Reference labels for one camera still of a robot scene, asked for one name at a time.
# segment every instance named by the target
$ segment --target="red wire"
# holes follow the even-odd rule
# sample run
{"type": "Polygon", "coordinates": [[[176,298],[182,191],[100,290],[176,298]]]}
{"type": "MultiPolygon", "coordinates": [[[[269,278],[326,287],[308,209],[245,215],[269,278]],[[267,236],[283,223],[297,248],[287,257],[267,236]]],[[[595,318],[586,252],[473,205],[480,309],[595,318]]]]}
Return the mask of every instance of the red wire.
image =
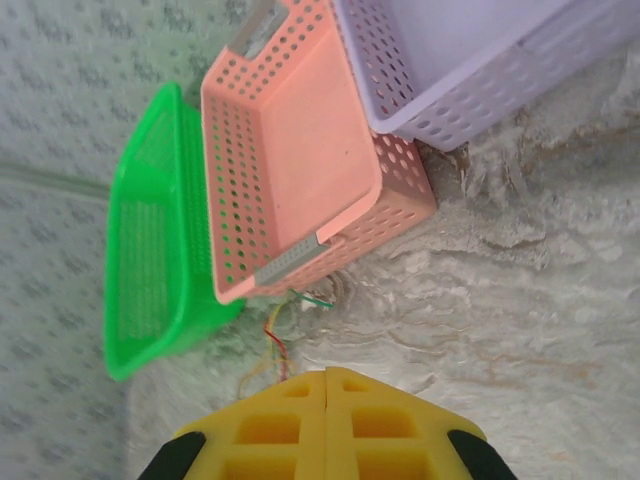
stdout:
{"type": "Polygon", "coordinates": [[[289,357],[287,357],[287,348],[284,346],[284,343],[282,343],[282,341],[278,337],[276,337],[273,333],[271,333],[267,329],[267,325],[268,324],[269,324],[269,319],[267,319],[267,322],[264,324],[263,330],[264,330],[264,333],[269,335],[271,337],[271,339],[278,344],[278,348],[280,348],[280,355],[282,356],[282,366],[281,366],[281,371],[280,371],[280,381],[284,382],[287,379],[287,360],[289,358],[289,357]]]}

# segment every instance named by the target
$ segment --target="yellow plastic part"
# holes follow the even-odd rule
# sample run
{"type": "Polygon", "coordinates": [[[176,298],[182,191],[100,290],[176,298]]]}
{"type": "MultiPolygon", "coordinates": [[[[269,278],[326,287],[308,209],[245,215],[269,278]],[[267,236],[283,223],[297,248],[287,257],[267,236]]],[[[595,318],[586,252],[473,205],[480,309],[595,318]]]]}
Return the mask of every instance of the yellow plastic part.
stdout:
{"type": "Polygon", "coordinates": [[[346,368],[326,382],[327,479],[472,480],[447,432],[486,440],[474,423],[346,368]]]}
{"type": "Polygon", "coordinates": [[[184,427],[207,441],[185,480],[324,480],[325,372],[308,372],[184,427]]]}
{"type": "Polygon", "coordinates": [[[469,420],[345,368],[308,372],[184,427],[185,480],[471,480],[447,437],[469,420]]]}

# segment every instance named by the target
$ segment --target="basket handle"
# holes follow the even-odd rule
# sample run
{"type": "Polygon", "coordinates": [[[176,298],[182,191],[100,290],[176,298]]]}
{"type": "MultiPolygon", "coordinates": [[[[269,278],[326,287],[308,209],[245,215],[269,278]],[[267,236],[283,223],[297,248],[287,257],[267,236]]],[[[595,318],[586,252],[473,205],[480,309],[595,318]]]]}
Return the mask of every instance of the basket handle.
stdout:
{"type": "Polygon", "coordinates": [[[312,233],[258,270],[255,273],[256,284],[265,286],[279,282],[294,270],[325,253],[331,246],[320,243],[318,236],[312,233]]]}
{"type": "Polygon", "coordinates": [[[253,10],[238,29],[235,38],[227,45],[230,51],[241,57],[244,56],[244,48],[262,22],[269,18],[269,13],[276,6],[276,1],[277,0],[258,0],[255,2],[253,10]]]}

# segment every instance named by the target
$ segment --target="mesh basket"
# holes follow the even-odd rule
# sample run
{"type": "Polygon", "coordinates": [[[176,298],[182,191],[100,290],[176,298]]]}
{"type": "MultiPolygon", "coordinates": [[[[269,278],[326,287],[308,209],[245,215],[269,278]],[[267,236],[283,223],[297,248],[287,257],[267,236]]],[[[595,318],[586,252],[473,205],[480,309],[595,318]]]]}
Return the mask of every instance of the mesh basket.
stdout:
{"type": "Polygon", "coordinates": [[[638,0],[335,0],[369,124],[453,150],[640,33],[638,0]]]}
{"type": "Polygon", "coordinates": [[[288,0],[253,59],[258,9],[202,84],[216,294],[303,289],[427,218],[413,144],[369,130],[328,3],[288,0]]]}
{"type": "Polygon", "coordinates": [[[200,115],[163,87],[115,174],[107,231],[105,359],[116,380],[237,316],[213,294],[200,115]]]}

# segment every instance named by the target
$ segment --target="lavender plastic basket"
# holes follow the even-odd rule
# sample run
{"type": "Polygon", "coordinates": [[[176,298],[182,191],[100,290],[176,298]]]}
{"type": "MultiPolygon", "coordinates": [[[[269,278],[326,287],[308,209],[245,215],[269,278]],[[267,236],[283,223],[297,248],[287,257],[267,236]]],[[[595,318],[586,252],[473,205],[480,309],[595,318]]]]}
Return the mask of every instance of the lavender plastic basket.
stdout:
{"type": "Polygon", "coordinates": [[[640,33],[640,0],[334,0],[371,128],[453,150],[640,33]]]}

